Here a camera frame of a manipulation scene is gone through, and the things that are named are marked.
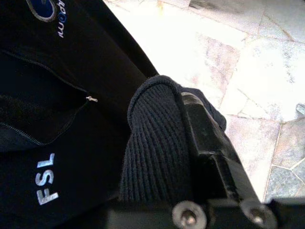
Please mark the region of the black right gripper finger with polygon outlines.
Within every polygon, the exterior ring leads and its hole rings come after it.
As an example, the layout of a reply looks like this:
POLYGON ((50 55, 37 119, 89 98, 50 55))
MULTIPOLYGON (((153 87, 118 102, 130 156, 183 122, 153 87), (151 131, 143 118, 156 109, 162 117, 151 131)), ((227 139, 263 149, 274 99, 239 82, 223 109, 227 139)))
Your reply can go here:
POLYGON ((195 201, 221 198, 258 201, 236 150, 203 102, 190 92, 182 93, 182 101, 191 143, 195 201))

